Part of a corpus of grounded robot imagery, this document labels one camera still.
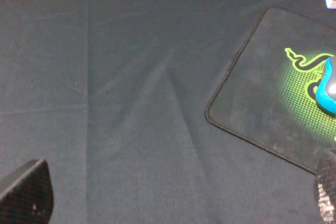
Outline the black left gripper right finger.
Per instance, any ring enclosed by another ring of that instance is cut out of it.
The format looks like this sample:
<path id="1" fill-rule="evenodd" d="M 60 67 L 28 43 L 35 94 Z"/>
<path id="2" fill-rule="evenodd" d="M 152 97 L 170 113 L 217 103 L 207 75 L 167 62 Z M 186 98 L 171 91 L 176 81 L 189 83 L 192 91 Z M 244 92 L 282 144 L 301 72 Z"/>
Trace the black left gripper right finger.
<path id="1" fill-rule="evenodd" d="M 323 151 L 314 180 L 314 199 L 324 223 L 335 223 L 335 148 Z"/>

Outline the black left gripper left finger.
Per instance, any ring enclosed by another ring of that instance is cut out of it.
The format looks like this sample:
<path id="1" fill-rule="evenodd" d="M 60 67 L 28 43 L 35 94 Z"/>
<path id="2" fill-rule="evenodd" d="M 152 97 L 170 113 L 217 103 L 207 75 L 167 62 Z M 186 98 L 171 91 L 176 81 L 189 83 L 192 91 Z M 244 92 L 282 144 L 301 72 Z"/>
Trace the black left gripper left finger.
<path id="1" fill-rule="evenodd" d="M 1 223 L 49 223 L 54 192 L 48 163 L 32 159 L 1 179 Z"/>

